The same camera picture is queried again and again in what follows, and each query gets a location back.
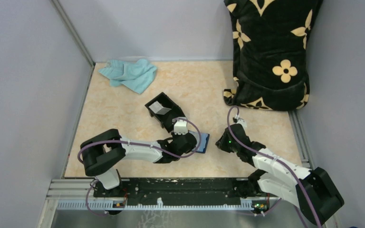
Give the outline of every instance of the blue sponge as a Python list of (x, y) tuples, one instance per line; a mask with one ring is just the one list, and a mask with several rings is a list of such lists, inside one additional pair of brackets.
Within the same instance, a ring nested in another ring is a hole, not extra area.
[[(197, 142), (197, 144), (196, 144), (195, 147), (197, 147), (198, 146), (198, 143), (199, 143), (199, 135), (198, 135), (198, 133), (197, 132), (193, 132), (193, 131), (189, 131), (189, 133), (191, 133), (193, 136), (195, 136), (196, 142)], [(207, 133), (201, 133), (201, 144), (199, 145), (199, 148), (197, 150), (198, 153), (205, 153), (206, 147), (208, 147), (209, 136), (210, 135), (207, 134)]]

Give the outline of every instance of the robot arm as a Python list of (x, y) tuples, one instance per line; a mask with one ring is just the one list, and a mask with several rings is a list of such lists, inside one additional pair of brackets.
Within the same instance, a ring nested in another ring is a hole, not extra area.
[(316, 223), (296, 179), (287, 168), (276, 161), (276, 159), (279, 159), (288, 165), (299, 178), (311, 199), (321, 224), (324, 224), (343, 206), (344, 200), (325, 170), (320, 167), (315, 170), (303, 168), (280, 158), (266, 148), (265, 145), (250, 141), (245, 134), (244, 127), (246, 124), (242, 119), (236, 118), (234, 122), (236, 124), (231, 125), (231, 130), (242, 143), (274, 158), (271, 159), (244, 148), (232, 137), (228, 128), (225, 129), (223, 136), (216, 142), (219, 149), (225, 152), (234, 152), (243, 162), (258, 168), (249, 176), (249, 191), (251, 193), (265, 192), (276, 195), (300, 208), (303, 215), (310, 222)]
[(158, 148), (181, 156), (190, 152), (197, 145), (195, 136), (188, 132), (187, 122), (184, 120), (179, 120), (174, 124), (174, 132), (169, 139), (153, 142), (130, 140), (121, 136), (117, 129), (110, 129), (85, 141), (80, 148), (100, 141), (108, 141), (105, 145), (110, 150), (106, 152), (104, 144), (91, 146), (82, 151), (82, 158), (86, 176), (96, 177), (106, 190), (117, 188), (120, 185), (118, 171), (113, 168), (120, 160), (171, 163), (179, 158), (162, 152)]

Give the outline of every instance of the blue object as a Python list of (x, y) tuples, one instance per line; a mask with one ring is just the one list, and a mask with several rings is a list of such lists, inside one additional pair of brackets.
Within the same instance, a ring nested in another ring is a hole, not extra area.
[(110, 79), (110, 86), (125, 85), (134, 92), (141, 94), (152, 83), (156, 76), (157, 67), (146, 59), (139, 59), (136, 63), (120, 60), (109, 60), (107, 65), (98, 70)]
[[(192, 132), (192, 131), (188, 131), (188, 132), (191, 133), (193, 136), (195, 136), (196, 141), (197, 141), (197, 144), (196, 145), (198, 145), (198, 143), (199, 143), (198, 133), (197, 132)], [(209, 134), (207, 134), (207, 133), (201, 133), (201, 144), (198, 147), (197, 153), (205, 153), (206, 152), (206, 148), (208, 147), (208, 142), (209, 142)]]

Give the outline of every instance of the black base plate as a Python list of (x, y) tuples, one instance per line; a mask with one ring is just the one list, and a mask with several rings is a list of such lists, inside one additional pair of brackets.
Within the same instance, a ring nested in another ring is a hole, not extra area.
[(266, 194), (243, 194), (247, 178), (129, 178), (122, 179), (122, 187), (105, 190), (96, 185), (95, 197), (124, 197), (128, 193), (128, 205), (157, 205), (162, 198), (165, 206), (240, 205), (240, 197)]

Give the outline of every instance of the metal frame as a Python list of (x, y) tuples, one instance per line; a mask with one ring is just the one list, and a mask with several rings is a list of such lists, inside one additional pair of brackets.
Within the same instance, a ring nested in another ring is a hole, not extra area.
[(75, 43), (76, 43), (77, 47), (79, 48), (80, 52), (82, 53), (82, 55), (85, 57), (86, 61), (90, 64), (91, 67), (94, 67), (94, 65), (96, 63), (93, 61), (89, 51), (87, 50), (82, 39), (76, 32), (75, 27), (73, 26), (72, 22), (70, 21), (69, 17), (67, 16), (67, 14), (66, 14), (64, 8), (62, 7), (61, 3), (59, 2), (59, 0), (51, 0), (51, 3), (54, 6), (54, 8), (57, 10), (59, 16), (61, 17), (62, 21), (64, 22), (65, 27), (67, 27), (70, 35), (72, 36), (73, 40), (75, 41)]

